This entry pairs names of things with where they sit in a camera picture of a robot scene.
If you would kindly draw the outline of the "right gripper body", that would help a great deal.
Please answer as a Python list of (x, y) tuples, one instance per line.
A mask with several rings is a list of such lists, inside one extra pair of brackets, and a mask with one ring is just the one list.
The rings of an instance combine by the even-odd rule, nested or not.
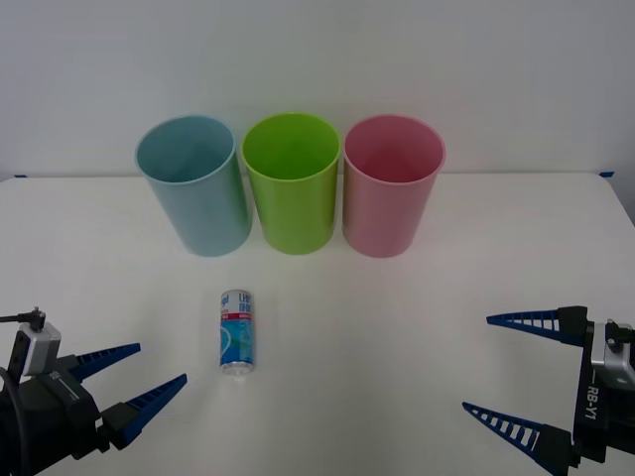
[(586, 326), (576, 393), (573, 444), (581, 457), (595, 462), (606, 459), (608, 402), (605, 385), (591, 365), (594, 323)]

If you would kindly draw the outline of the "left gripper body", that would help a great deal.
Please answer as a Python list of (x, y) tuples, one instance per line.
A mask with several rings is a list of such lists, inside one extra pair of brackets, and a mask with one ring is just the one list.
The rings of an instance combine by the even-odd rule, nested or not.
[(108, 450), (100, 411), (83, 381), (92, 371), (54, 371), (13, 384), (13, 473), (36, 475), (72, 457)]

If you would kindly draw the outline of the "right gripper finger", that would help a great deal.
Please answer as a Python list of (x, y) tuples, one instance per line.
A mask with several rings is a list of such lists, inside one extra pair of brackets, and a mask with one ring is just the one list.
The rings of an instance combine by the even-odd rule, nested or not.
[(463, 409), (550, 475), (567, 476), (578, 467), (572, 435), (563, 429), (463, 402)]
[(486, 317), (489, 325), (586, 348), (589, 344), (589, 320), (585, 306), (565, 306), (557, 309), (518, 311)]

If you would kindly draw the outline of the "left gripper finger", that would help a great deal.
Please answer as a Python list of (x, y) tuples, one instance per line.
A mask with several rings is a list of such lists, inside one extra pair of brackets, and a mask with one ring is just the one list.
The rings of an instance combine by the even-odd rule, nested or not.
[(101, 413), (102, 425), (98, 428), (98, 435), (116, 449), (126, 448), (187, 382), (188, 376), (181, 374), (127, 402), (110, 407)]
[(102, 370), (138, 353), (139, 343), (126, 344), (81, 355), (67, 355), (58, 358), (58, 364), (75, 380), (82, 383)]

